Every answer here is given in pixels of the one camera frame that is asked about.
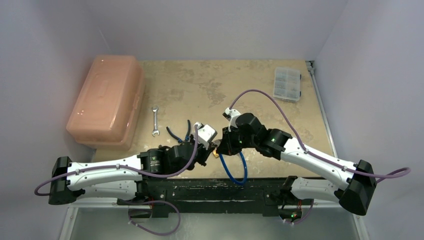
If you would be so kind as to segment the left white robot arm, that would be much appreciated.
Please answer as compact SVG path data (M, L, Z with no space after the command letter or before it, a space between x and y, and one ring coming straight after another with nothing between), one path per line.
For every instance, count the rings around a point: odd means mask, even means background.
M48 203L66 205L83 198L117 198L142 205L149 199L148 189L138 185L143 178L166 179L193 170L195 164L205 166L216 147L214 142L192 140L104 162L81 163L68 156L59 157L52 169Z

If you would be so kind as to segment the brass padlock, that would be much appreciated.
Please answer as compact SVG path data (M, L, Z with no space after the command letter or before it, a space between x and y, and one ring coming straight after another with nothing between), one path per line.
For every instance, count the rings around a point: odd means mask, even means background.
M218 158L218 157L219 157L219 154L217 153L217 151L216 151L216 150L214 150L212 153L213 153L213 156L214 156L215 158Z

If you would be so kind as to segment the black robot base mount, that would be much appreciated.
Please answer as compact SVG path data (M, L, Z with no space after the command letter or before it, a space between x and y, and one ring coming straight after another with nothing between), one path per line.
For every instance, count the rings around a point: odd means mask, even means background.
M152 201L152 216L170 213L261 214L290 218L296 208L313 204L291 193L295 177L249 178L237 185L227 178L149 178L136 182L135 198L140 204Z

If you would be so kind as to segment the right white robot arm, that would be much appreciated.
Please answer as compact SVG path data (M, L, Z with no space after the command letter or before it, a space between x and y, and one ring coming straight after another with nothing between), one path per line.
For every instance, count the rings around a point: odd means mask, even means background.
M222 139L216 149L218 154L233 156L243 149L255 149L264 157L298 165L321 177L315 180L296 177L280 191L284 202L319 199L339 203L355 215L367 214L377 187L369 162L354 163L315 152L287 132L266 128L252 113L226 110L222 115L229 125L222 129Z

